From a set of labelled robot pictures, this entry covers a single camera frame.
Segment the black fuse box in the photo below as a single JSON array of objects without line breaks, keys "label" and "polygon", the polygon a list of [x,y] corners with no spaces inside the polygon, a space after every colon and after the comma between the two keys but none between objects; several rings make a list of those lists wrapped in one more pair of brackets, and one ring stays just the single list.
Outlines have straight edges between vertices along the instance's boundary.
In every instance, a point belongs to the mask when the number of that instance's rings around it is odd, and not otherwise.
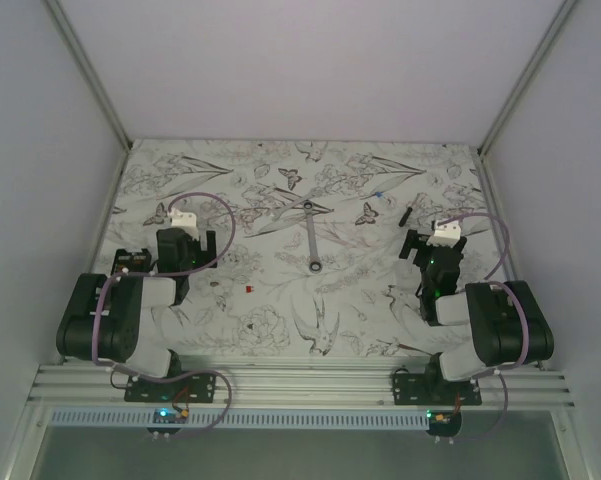
[{"label": "black fuse box", "polygon": [[152,255],[146,248],[141,250],[117,249],[115,252],[111,274],[128,270],[129,272],[148,273],[152,265]]}]

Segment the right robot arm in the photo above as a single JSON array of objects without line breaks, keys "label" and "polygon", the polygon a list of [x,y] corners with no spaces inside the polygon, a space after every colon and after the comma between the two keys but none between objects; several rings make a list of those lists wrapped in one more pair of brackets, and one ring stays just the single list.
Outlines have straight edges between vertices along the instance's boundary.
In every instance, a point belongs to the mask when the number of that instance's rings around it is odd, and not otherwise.
[{"label": "right robot arm", "polygon": [[454,237],[421,234],[413,229],[399,254],[413,263],[421,280],[415,297],[431,327],[467,327],[470,338],[433,355],[424,371],[423,391],[432,403],[448,403],[459,382],[477,380],[529,362],[545,361],[555,349],[553,333],[525,281],[468,283],[457,289],[467,242]]}]

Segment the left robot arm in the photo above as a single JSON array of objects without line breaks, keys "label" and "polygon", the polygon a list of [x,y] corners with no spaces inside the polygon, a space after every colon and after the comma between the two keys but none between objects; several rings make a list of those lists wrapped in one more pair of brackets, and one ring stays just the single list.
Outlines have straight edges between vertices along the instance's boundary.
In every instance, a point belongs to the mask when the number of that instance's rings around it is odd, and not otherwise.
[{"label": "left robot arm", "polygon": [[171,368],[175,353],[158,340],[154,316],[182,303],[189,270],[216,265],[216,233],[208,230],[199,240],[171,227],[158,230],[156,239],[156,260],[146,248],[118,249],[113,281],[105,274],[78,277],[56,333],[56,349],[84,361],[96,353],[108,366],[150,376],[150,392],[170,402],[182,394],[185,379]]}]

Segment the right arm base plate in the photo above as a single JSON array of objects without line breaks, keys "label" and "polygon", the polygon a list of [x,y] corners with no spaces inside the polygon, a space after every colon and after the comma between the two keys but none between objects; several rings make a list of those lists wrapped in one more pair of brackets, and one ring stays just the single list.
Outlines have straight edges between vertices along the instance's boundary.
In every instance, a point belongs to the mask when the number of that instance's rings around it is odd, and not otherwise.
[{"label": "right arm base plate", "polygon": [[397,406],[454,406],[459,400],[461,405],[480,406],[480,390],[475,391],[469,381],[449,382],[440,375],[410,373],[404,368],[391,375],[391,391]]}]

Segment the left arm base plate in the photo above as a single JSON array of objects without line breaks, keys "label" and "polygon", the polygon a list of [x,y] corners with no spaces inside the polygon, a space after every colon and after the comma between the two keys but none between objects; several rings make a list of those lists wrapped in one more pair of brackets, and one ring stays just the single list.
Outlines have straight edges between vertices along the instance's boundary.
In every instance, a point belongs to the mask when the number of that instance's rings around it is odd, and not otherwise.
[{"label": "left arm base plate", "polygon": [[201,374],[177,382],[156,383],[145,379],[131,380],[125,389],[124,401],[129,403],[190,404],[213,402],[216,376]]}]

